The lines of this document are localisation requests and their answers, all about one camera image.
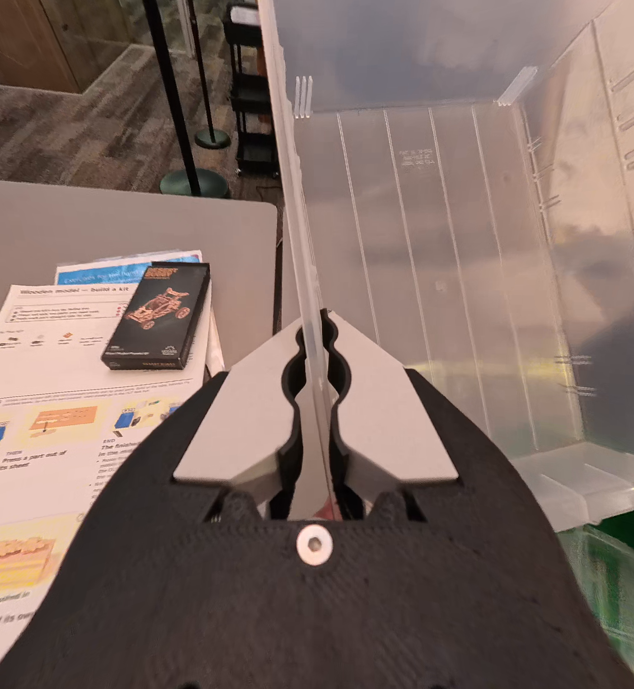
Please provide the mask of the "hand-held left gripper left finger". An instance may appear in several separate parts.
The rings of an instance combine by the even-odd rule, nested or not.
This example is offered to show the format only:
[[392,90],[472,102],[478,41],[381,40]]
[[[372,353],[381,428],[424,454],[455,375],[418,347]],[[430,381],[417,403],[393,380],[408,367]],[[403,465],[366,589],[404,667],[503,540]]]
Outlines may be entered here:
[[291,509],[328,502],[301,318],[230,368],[173,471],[173,495],[200,509],[232,491],[269,506],[291,487]]

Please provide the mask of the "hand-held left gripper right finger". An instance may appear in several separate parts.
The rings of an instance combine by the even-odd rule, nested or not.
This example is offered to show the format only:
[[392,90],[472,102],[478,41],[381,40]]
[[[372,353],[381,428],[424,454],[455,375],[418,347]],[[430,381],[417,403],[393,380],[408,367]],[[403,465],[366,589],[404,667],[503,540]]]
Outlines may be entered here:
[[334,311],[324,311],[329,470],[338,506],[459,479],[411,370]]

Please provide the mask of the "clear plastic drawer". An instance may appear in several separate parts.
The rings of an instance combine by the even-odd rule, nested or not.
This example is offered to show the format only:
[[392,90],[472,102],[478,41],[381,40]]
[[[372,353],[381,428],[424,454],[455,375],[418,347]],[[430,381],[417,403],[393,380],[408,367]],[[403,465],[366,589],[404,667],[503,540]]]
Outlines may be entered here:
[[557,531],[634,511],[634,1],[260,1],[300,307]]

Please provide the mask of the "green plastic bin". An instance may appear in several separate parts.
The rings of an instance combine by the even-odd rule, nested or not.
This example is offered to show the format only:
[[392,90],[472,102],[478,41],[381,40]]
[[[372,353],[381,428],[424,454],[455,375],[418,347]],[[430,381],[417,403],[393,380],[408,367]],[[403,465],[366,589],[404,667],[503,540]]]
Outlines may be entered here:
[[557,536],[591,611],[634,672],[634,511]]

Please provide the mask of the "black model kit box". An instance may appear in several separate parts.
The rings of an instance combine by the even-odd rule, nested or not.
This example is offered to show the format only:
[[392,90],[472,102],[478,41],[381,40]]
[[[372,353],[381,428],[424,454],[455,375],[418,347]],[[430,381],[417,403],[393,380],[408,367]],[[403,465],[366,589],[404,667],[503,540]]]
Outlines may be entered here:
[[107,343],[102,363],[111,371],[184,369],[210,282],[208,263],[152,262]]

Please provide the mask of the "instruction sheet with orange pictures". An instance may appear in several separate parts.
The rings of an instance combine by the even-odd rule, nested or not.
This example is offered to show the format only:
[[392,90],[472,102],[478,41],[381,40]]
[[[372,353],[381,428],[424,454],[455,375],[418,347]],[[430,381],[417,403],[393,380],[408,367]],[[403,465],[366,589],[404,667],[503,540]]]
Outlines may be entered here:
[[183,370],[103,364],[134,290],[12,286],[0,311],[0,660],[115,471],[202,385],[210,294]]

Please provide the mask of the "blue header paper sheet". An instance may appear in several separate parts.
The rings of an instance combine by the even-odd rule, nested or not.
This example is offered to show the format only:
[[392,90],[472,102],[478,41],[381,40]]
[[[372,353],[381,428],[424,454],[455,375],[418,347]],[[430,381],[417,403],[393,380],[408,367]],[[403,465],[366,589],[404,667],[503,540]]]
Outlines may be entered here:
[[150,252],[100,259],[91,263],[63,264],[56,268],[54,285],[132,285],[138,284],[151,263],[202,263],[199,249]]

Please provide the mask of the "black utility cart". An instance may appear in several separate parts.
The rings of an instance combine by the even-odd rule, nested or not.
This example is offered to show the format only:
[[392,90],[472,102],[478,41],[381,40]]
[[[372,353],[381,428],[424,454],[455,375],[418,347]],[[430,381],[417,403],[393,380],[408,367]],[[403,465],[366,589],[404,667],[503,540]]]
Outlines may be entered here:
[[230,50],[229,100],[238,134],[237,173],[276,179],[280,164],[267,70],[260,68],[263,40],[257,3],[230,1],[223,28]]

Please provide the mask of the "black stanchion pole green base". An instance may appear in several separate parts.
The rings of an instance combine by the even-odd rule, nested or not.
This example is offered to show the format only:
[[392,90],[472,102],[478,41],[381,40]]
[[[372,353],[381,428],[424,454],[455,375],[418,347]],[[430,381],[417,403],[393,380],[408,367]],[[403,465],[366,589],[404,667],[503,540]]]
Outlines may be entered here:
[[205,66],[202,58],[200,34],[198,28],[197,13],[194,7],[194,1],[186,1],[187,12],[189,15],[189,24],[192,31],[193,48],[198,66],[198,73],[202,89],[202,101],[205,108],[205,115],[207,120],[207,127],[198,131],[195,135],[195,143],[197,146],[207,150],[223,150],[230,146],[230,136],[214,127],[213,118],[211,114],[211,104],[209,100],[209,92],[207,86],[207,79],[205,73]]
[[162,177],[159,190],[166,195],[229,199],[229,186],[221,175],[209,169],[196,167],[158,4],[156,1],[142,1],[142,6],[183,160],[183,169],[169,172]]

